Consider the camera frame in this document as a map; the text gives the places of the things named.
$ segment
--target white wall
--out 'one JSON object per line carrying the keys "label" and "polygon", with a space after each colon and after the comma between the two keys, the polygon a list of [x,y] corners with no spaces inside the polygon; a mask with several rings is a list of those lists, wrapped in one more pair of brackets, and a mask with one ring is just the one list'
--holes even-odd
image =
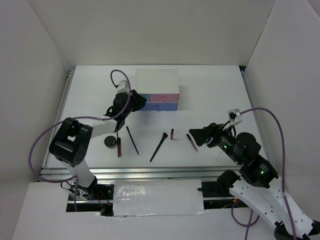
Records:
{"label": "white wall", "polygon": [[71,67],[247,65],[274,0],[29,0]]}
{"label": "white wall", "polygon": [[[319,221],[320,18],[306,0],[275,1],[245,78],[253,104],[272,110],[281,122],[289,192]],[[258,119],[281,170],[279,130],[267,114]]]}
{"label": "white wall", "polygon": [[[55,119],[66,69],[24,0],[0,3],[0,239],[11,239],[32,177],[27,163],[36,136]],[[34,152],[40,169],[48,136]]]}

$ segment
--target pink drawer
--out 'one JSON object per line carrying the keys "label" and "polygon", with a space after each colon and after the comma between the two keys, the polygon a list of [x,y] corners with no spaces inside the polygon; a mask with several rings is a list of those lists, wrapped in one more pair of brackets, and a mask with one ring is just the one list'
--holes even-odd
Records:
{"label": "pink drawer", "polygon": [[178,93],[150,94],[150,103],[177,103]]}

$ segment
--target blue drawer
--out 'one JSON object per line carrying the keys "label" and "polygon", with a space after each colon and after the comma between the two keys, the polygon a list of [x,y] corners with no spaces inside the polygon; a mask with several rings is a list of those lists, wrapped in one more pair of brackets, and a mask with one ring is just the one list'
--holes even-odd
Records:
{"label": "blue drawer", "polygon": [[149,103],[150,102],[150,94],[139,94],[141,97],[146,99],[146,102]]}
{"label": "blue drawer", "polygon": [[147,102],[143,111],[177,111],[177,102]]}

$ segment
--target white table surface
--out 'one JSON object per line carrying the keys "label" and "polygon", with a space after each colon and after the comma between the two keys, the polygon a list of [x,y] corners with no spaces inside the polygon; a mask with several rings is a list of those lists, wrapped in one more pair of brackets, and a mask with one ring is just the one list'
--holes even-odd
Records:
{"label": "white table surface", "polygon": [[[103,217],[98,212],[66,212],[69,192],[59,184],[32,182],[26,193],[13,240],[243,240],[246,228],[230,209],[210,209],[199,215]],[[242,223],[248,208],[235,210]],[[274,240],[273,231],[259,220],[248,240]]]}
{"label": "white table surface", "polygon": [[[138,69],[177,69],[179,74],[178,111],[132,112],[125,120],[140,155],[137,155],[125,127],[119,131],[122,157],[117,148],[108,149],[104,139],[108,134],[93,138],[85,157],[90,168],[146,168],[146,167],[213,167],[235,166],[218,147],[199,147],[196,152],[186,134],[189,129],[203,128],[210,123],[225,123],[228,110],[251,107],[238,66],[228,65],[100,65],[77,66],[67,95],[62,119],[77,116],[100,117],[113,104],[116,89],[110,81],[113,69],[124,71],[134,89]],[[116,72],[115,82],[124,77]],[[257,124],[252,113],[243,116],[237,133],[249,132],[261,144]],[[150,158],[163,132],[174,129],[174,140],[167,138],[152,162]],[[265,157],[263,148],[260,154]],[[63,165],[51,154],[49,168]]]}

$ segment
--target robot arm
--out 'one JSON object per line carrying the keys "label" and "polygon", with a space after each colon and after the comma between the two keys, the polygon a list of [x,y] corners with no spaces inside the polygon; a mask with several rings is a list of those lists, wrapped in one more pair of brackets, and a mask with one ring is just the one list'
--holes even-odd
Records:
{"label": "robot arm", "polygon": [[[108,108],[105,116],[116,116],[126,105],[129,95],[125,80],[117,86],[117,92],[113,106]],[[51,141],[49,152],[62,162],[72,176],[77,176],[79,188],[88,192],[92,197],[96,197],[97,191],[100,191],[103,186],[97,184],[97,178],[90,172],[85,161],[90,139],[118,132],[124,126],[126,117],[131,112],[142,109],[146,102],[144,97],[132,90],[128,105],[115,119],[82,119],[79,122],[68,117]]]}
{"label": "robot arm", "polygon": [[263,218],[277,240],[293,239],[293,230],[286,207],[284,195],[288,201],[294,221],[296,235],[299,239],[320,233],[320,222],[306,216],[296,202],[285,191],[282,192],[282,181],[269,161],[259,155],[261,146],[255,137],[242,132],[236,137],[228,130],[241,122],[238,109],[228,112],[230,120],[226,124],[211,123],[203,129],[190,129],[196,144],[204,143],[209,148],[218,146],[235,164],[241,166],[241,179],[231,170],[225,171],[217,183],[222,192],[231,194],[254,210]]}

